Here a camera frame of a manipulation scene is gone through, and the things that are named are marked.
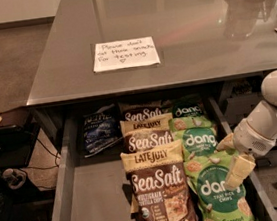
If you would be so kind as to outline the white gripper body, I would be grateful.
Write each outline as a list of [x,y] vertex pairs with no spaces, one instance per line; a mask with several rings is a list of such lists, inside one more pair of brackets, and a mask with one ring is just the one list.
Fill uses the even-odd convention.
[[254,131],[246,119],[234,128],[233,145],[240,153],[253,154],[255,157],[264,156],[275,144],[274,140],[264,138]]

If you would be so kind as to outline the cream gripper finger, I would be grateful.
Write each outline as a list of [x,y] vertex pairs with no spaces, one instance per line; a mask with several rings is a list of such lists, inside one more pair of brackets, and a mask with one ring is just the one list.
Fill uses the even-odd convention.
[[233,133],[230,133],[223,138],[216,147],[217,151],[223,151],[223,150],[231,150],[234,149],[234,143],[233,143]]
[[256,162],[251,154],[233,156],[230,162],[229,172],[226,175],[224,187],[233,191],[250,175]]

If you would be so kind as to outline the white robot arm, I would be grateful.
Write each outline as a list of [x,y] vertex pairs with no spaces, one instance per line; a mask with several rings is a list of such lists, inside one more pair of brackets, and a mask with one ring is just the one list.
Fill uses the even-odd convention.
[[261,83],[263,99],[252,112],[217,145],[218,151],[233,149],[224,187],[233,191],[253,171],[255,158],[264,156],[277,140],[277,70],[269,73]]

